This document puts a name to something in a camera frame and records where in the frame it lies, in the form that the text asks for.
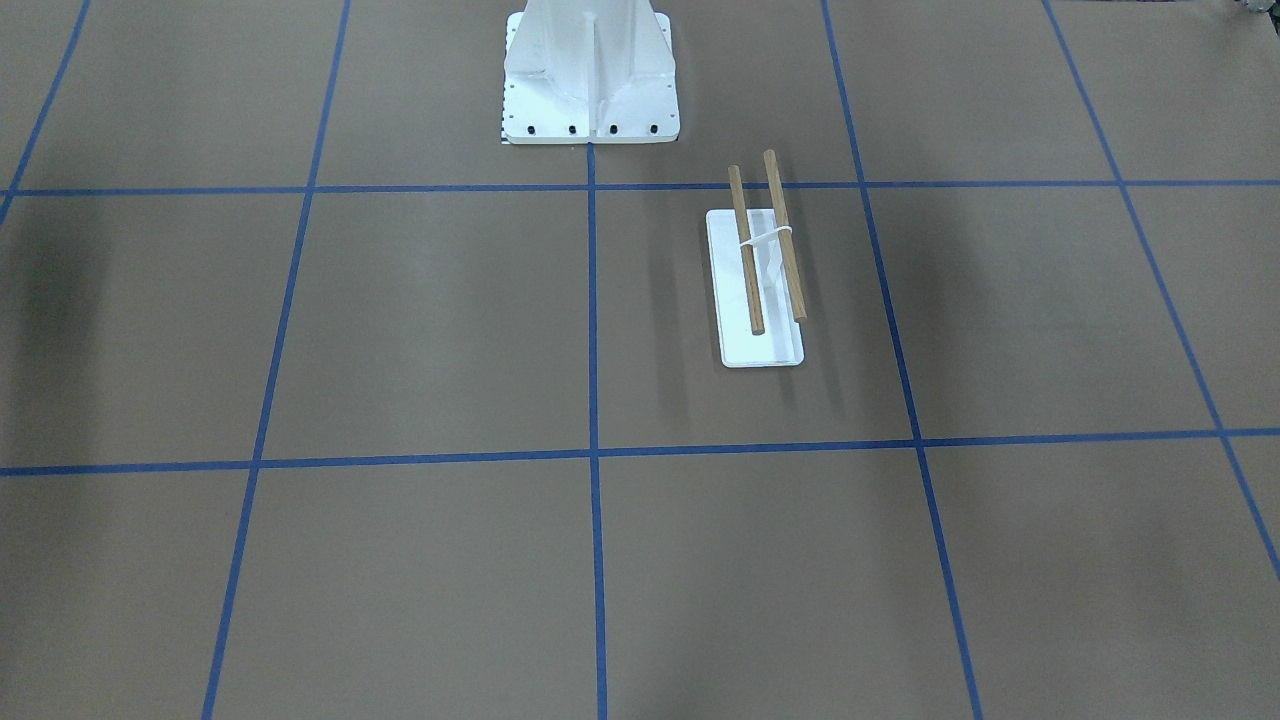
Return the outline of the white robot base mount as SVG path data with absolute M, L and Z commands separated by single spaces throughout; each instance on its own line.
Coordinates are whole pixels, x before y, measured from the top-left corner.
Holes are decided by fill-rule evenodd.
M 529 1 L 504 32 L 500 138 L 671 143 L 681 133 L 671 18 L 649 1 Z

